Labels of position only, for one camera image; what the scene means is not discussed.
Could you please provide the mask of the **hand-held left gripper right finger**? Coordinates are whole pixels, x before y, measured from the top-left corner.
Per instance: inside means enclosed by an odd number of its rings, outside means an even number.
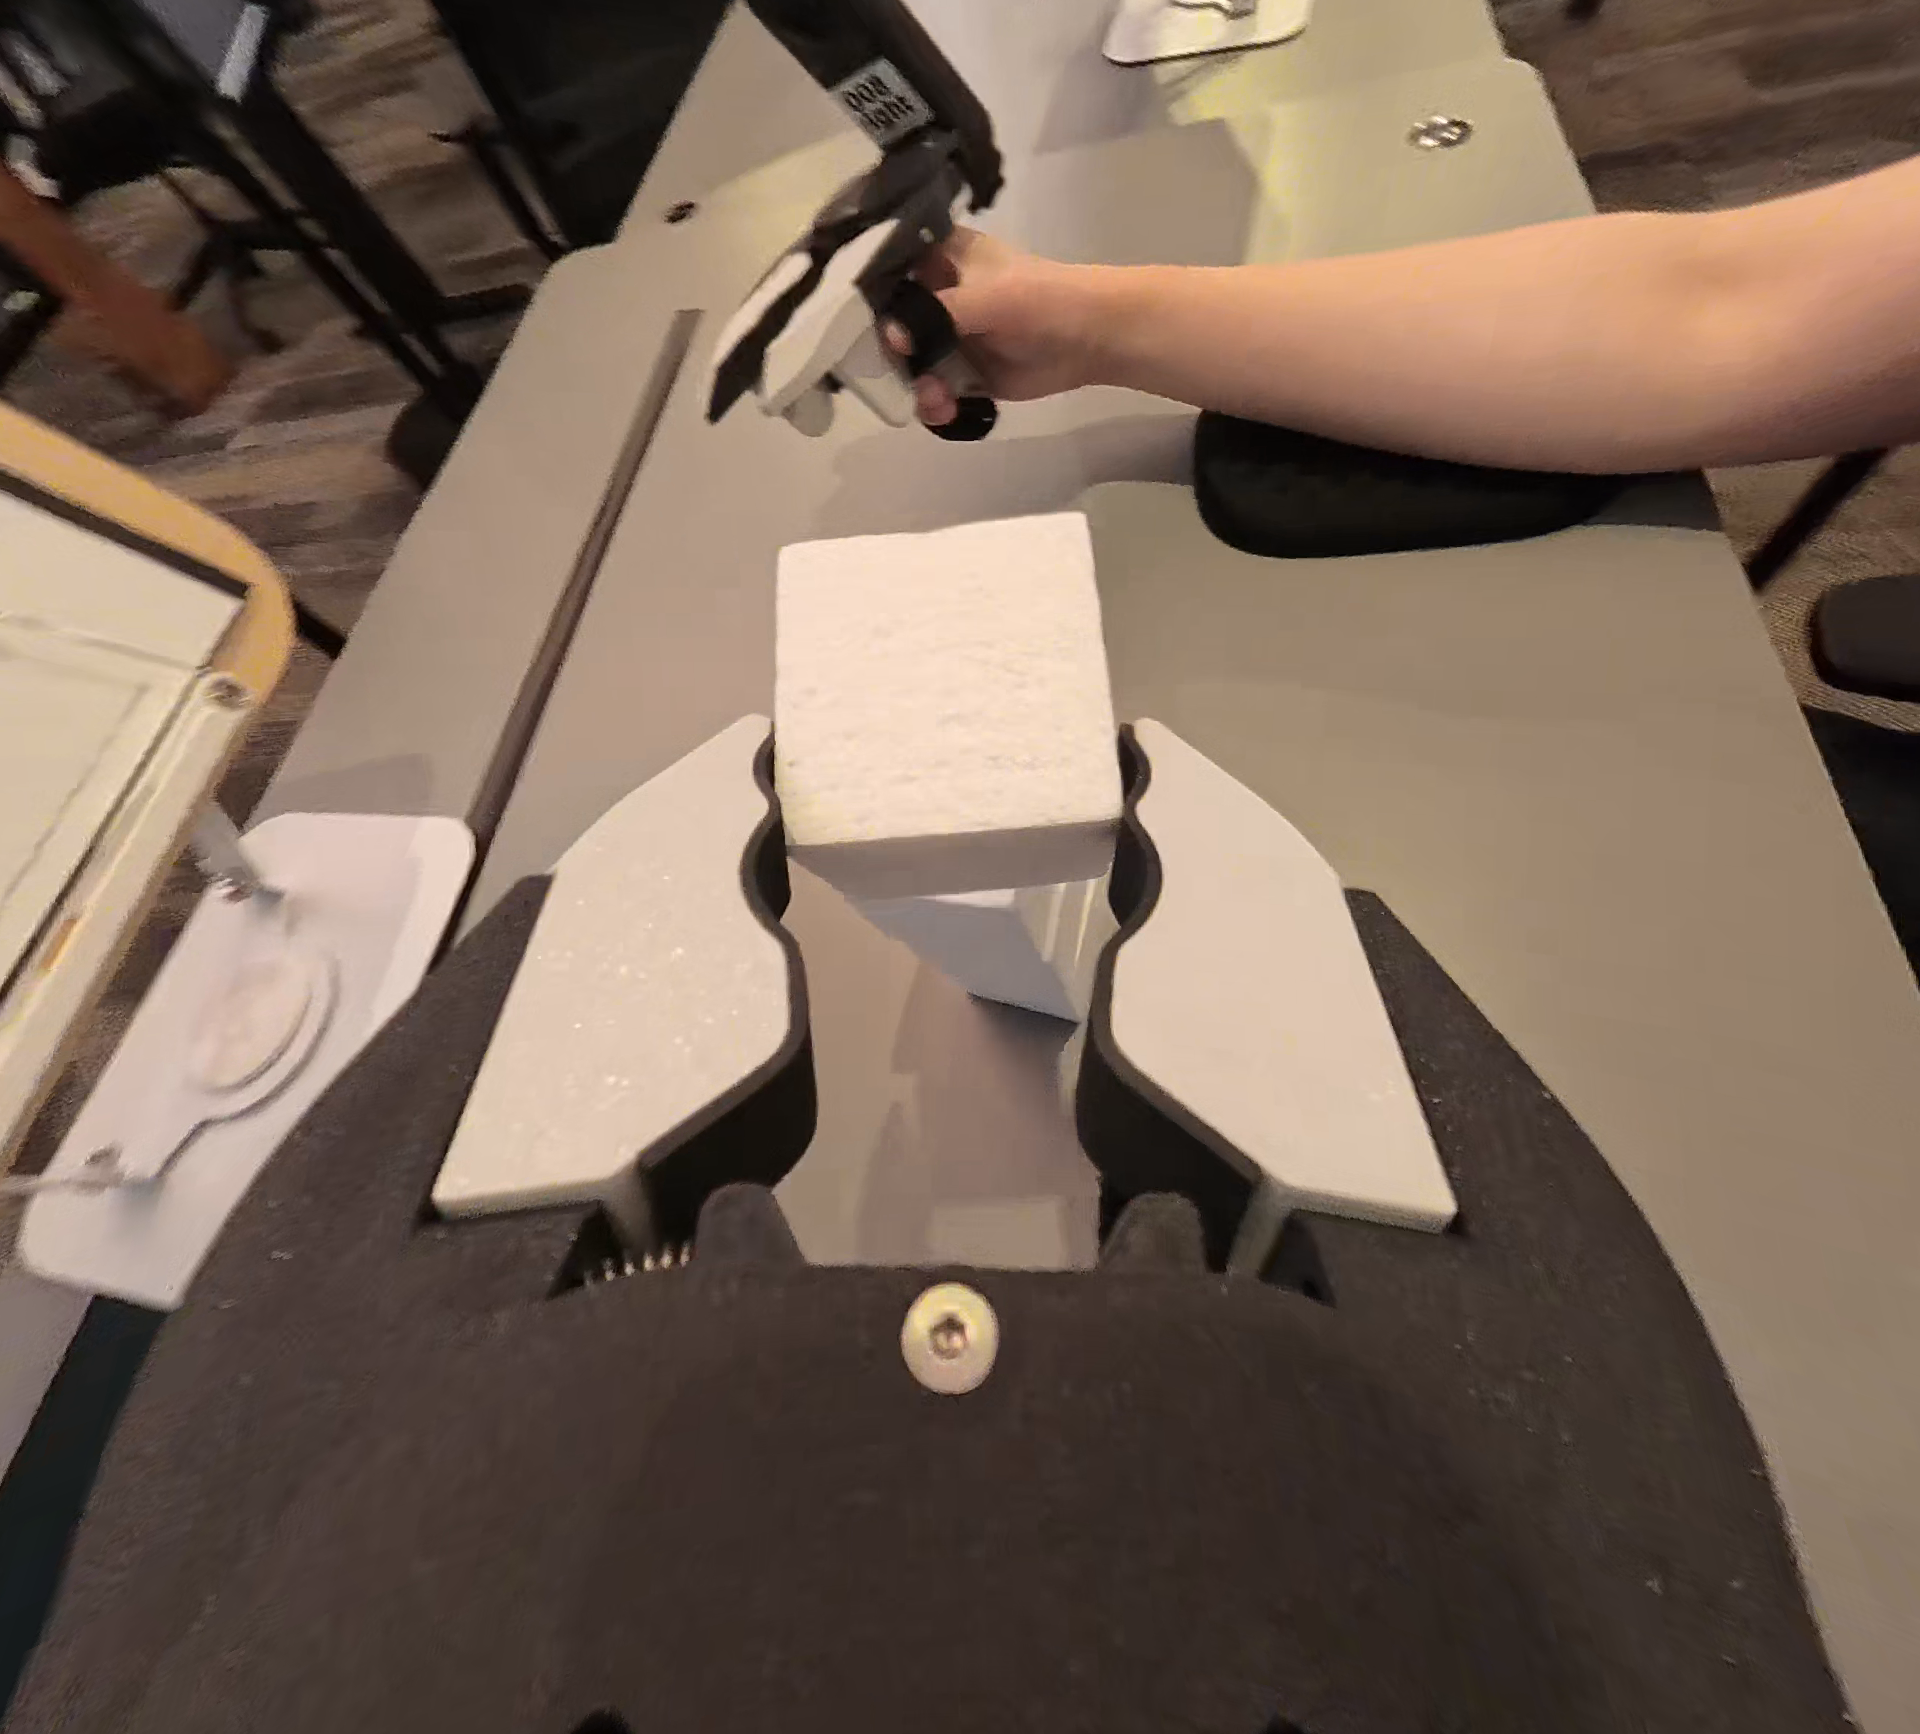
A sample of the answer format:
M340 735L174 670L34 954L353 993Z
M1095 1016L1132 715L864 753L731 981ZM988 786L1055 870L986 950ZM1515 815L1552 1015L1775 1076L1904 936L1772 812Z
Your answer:
M1099 1235L1187 1201L1214 1271L1294 1217L1445 1235L1456 1197L1331 864L1157 721L1121 730L1113 932L1091 976L1079 1147Z

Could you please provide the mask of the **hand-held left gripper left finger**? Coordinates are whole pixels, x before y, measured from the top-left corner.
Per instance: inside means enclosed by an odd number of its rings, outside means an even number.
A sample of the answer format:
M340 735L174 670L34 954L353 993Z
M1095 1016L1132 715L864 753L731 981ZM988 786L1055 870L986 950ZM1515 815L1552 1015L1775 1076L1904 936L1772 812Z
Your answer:
M818 1084L770 738L764 713L734 721L546 873L437 1216L588 1207L658 1266L710 1194L799 1165Z

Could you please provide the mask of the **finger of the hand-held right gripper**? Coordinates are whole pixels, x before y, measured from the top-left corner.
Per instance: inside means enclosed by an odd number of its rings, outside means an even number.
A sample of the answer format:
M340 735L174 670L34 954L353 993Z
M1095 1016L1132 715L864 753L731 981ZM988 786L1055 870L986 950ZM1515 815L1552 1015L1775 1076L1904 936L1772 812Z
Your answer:
M710 349L704 408L709 419L726 418L744 398L752 398L758 405L755 382L769 344L803 295L810 293L826 257L854 237L853 232L805 237L747 293L746 302L723 324Z
M836 396L850 396L885 427L900 427L900 364L879 340L879 318L862 289L897 235L870 228L820 266L762 356L755 398L766 418L797 433L826 433Z

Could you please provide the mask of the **white foam cube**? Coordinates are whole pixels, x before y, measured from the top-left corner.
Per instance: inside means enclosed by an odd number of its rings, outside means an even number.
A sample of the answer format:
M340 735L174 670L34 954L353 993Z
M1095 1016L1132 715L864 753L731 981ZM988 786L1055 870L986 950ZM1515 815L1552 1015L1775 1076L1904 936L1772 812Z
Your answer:
M854 897L853 907L969 999L1077 1023L1091 1007L1098 957L1115 932L1106 879L946 897Z
M1083 514L780 548L774 783L850 899L1086 882L1121 773Z

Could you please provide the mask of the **person's right forearm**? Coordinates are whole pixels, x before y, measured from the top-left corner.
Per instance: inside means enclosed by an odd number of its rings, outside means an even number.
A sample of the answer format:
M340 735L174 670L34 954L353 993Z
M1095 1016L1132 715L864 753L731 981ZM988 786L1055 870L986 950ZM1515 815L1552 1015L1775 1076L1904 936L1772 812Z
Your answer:
M1086 272L1121 388L1474 467L1654 476L1916 441L1918 163L1386 256Z

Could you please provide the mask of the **person's right hand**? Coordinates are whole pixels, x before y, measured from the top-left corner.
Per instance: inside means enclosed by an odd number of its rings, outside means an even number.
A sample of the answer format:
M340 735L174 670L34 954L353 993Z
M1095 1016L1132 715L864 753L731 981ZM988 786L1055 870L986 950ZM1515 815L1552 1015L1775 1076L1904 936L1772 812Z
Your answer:
M1068 265L961 228L915 266L935 296L972 382L995 403L1030 403L1125 374L1108 339L1113 293L1101 265Z

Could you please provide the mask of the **wooden board document stand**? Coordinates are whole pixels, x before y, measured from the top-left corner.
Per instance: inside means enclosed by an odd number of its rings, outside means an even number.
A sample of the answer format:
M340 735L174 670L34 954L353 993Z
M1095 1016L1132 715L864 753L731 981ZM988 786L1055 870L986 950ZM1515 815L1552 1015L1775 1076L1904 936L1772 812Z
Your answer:
M18 1212L5 1266L172 1310L276 1149L425 976L475 838L440 815L236 830L219 783L298 641L282 573L226 522L9 405L3 438L3 482L247 591L5 978L5 1207Z

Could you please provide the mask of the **black desk legs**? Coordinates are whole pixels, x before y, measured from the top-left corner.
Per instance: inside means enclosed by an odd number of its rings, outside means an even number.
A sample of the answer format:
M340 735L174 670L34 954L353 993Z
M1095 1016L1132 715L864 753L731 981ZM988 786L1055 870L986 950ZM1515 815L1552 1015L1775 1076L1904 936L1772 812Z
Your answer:
M175 124L255 221L406 371L401 427L455 433L487 378L445 335L447 302L276 83L276 0L59 0Z

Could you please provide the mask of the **black wrist rest pad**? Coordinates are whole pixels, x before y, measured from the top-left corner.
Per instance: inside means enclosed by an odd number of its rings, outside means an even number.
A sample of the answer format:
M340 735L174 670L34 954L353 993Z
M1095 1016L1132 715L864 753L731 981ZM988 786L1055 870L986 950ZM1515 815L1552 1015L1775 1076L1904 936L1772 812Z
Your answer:
M1500 546L1590 522L1618 478L1474 467L1200 412L1195 510L1258 559L1366 559Z

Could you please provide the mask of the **printed instruction sheet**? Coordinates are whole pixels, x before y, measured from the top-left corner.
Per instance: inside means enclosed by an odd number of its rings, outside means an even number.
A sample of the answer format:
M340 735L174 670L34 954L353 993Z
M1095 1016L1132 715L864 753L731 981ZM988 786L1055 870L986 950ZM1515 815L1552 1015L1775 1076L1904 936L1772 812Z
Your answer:
M226 569L5 482L5 978L174 730L245 595Z

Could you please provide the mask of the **wooden building post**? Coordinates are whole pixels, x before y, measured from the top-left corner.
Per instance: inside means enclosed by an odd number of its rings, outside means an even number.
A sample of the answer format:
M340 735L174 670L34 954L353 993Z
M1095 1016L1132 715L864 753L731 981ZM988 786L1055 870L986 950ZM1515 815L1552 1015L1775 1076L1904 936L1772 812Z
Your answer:
M86 354L129 378L167 412L202 415L226 391L236 369L203 330L82 239L9 165L3 166L3 251L53 296L58 324Z

